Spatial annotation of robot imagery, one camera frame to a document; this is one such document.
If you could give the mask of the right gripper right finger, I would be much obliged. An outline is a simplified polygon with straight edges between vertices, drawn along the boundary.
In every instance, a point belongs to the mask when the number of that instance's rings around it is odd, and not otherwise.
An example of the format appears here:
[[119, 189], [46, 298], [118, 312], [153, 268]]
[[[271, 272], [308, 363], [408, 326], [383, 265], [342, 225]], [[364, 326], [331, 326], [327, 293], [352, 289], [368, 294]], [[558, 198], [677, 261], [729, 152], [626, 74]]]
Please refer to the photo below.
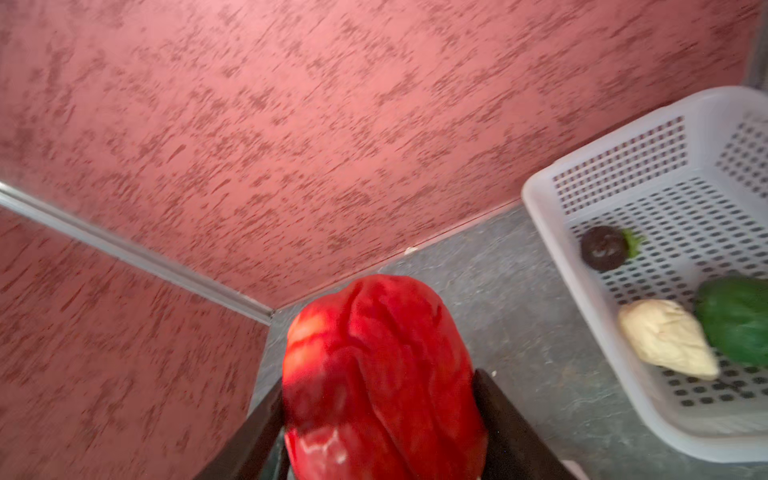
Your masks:
[[472, 388], [489, 438], [481, 479], [577, 478], [539, 437], [490, 374], [476, 369]]

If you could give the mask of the dark brown fruit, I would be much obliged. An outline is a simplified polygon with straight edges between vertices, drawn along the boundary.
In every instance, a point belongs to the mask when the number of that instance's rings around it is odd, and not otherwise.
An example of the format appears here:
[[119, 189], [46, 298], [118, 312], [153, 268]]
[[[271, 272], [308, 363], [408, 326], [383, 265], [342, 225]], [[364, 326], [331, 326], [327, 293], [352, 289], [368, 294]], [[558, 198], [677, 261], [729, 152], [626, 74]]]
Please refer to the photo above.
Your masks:
[[612, 271], [638, 256], [644, 242], [645, 238], [632, 230], [596, 226], [580, 239], [581, 259], [595, 271]]

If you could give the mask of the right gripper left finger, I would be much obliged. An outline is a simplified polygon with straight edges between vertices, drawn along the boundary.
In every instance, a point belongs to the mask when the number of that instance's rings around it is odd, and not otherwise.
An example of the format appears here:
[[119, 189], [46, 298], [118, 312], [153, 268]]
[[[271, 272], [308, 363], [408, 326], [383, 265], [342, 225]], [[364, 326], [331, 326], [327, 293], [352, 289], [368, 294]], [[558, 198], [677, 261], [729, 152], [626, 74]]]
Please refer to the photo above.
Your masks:
[[278, 380], [194, 479], [286, 480], [290, 460], [283, 427], [282, 380]]

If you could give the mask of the beige fruit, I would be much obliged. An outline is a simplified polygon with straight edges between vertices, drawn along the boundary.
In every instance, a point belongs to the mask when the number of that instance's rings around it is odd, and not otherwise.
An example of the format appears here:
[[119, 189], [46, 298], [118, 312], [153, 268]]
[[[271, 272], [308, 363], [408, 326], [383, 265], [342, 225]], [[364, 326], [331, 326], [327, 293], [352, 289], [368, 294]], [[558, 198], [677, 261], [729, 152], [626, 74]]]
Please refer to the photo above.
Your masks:
[[635, 301], [619, 309], [618, 323], [643, 362], [701, 380], [713, 381], [720, 376], [701, 324], [679, 303]]

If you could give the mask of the dark green avocado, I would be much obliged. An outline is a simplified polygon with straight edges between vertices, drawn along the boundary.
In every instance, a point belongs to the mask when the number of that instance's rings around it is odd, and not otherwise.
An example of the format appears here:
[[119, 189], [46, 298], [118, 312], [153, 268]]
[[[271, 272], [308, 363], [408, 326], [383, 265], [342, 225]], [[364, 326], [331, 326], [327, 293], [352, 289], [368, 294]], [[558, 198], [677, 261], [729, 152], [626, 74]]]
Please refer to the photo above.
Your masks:
[[703, 282], [694, 315], [709, 343], [730, 360], [767, 366], [767, 281], [726, 276]]

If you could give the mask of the red fruit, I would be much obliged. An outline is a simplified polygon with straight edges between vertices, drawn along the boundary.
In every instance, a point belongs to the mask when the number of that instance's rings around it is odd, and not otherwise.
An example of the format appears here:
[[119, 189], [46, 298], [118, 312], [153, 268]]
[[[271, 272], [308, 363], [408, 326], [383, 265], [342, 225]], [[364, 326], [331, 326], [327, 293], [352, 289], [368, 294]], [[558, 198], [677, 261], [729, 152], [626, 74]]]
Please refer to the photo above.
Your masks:
[[308, 304], [286, 336], [285, 443], [299, 479], [477, 479], [488, 433], [439, 295], [372, 275]]

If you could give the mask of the white plastic basket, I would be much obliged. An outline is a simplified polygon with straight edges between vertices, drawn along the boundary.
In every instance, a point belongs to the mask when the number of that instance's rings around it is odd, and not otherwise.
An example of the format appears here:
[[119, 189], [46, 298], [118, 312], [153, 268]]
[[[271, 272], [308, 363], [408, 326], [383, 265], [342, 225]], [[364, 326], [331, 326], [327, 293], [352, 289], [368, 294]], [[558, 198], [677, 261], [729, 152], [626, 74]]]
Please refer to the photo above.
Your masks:
[[[719, 357], [712, 382], [642, 362], [618, 324], [643, 299], [691, 308], [699, 285], [767, 275], [767, 96], [747, 87], [690, 95], [534, 174], [522, 198], [636, 412], [695, 458], [767, 458], [767, 372]], [[598, 272], [580, 239], [596, 226], [643, 236], [640, 253]]]

